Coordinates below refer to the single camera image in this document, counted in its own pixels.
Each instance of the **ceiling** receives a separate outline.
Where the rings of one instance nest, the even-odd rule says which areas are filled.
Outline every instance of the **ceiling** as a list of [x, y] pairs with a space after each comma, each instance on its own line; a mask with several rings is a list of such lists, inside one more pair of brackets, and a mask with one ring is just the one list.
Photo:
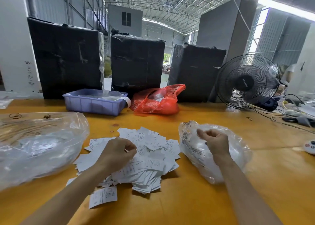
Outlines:
[[143, 10], [143, 17], [166, 24], [186, 34], [199, 27], [200, 16], [230, 0], [105, 0], [127, 8]]

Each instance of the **table surface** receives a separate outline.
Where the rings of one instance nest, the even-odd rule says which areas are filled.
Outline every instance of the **table surface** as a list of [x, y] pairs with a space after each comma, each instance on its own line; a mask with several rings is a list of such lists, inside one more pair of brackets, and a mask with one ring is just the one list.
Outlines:
[[[63, 101], [14, 100], [0, 113], [66, 111]], [[136, 116], [124, 109], [118, 117], [85, 114], [90, 139], [118, 136], [119, 127], [144, 126], [166, 139], [179, 139], [181, 122], [226, 126], [242, 136], [253, 151], [246, 175], [255, 189], [285, 225], [315, 224], [315, 156], [301, 146], [315, 137], [311, 133], [273, 123], [254, 111], [226, 111], [216, 103], [180, 104], [171, 116]], [[175, 171], [163, 176], [162, 188], [148, 195], [120, 184], [118, 201], [88, 209], [89, 196], [69, 224], [237, 224], [224, 185], [211, 185], [182, 153]], [[76, 177], [75, 165], [65, 171], [0, 192], [0, 224], [18, 224]]]

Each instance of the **red plastic bag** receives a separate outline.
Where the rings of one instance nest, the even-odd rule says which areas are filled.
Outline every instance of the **red plastic bag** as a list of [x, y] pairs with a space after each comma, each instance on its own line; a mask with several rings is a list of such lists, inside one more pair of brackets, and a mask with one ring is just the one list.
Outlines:
[[186, 89], [184, 84], [151, 88], [134, 94], [130, 109], [139, 113], [172, 115], [179, 112], [177, 96]]

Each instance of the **blue plastic tray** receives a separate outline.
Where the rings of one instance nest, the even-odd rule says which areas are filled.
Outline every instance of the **blue plastic tray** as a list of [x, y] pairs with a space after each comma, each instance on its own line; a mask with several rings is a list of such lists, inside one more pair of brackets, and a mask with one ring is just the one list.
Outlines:
[[102, 90], [96, 89], [81, 89], [72, 91], [62, 95], [65, 98], [65, 106], [68, 111], [88, 112], [96, 114], [104, 114], [110, 116], [117, 116], [124, 109], [127, 102], [125, 100], [103, 100], [78, 95], [92, 95], [102, 93]]

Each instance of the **fan grille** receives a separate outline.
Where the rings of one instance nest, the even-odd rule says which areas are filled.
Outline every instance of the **fan grille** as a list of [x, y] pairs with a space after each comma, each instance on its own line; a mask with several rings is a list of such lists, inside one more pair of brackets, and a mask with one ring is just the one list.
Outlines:
[[279, 71], [269, 59], [255, 54], [242, 55], [220, 68], [215, 90], [225, 104], [251, 109], [274, 96], [279, 86], [275, 77], [279, 80]]

